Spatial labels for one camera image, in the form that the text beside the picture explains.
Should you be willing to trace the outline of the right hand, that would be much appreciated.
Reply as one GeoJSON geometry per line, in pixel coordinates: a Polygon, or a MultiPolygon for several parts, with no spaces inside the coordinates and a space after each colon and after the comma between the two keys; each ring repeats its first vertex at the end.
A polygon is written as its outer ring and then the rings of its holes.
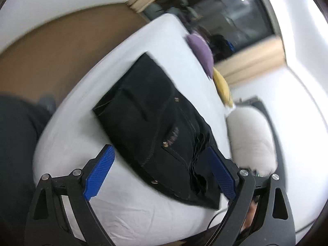
{"type": "Polygon", "coordinates": [[[241,228],[241,231],[250,228],[252,221],[254,220],[256,209],[257,209],[257,203],[252,201],[249,206],[248,213],[246,214],[246,218],[241,228]]]}

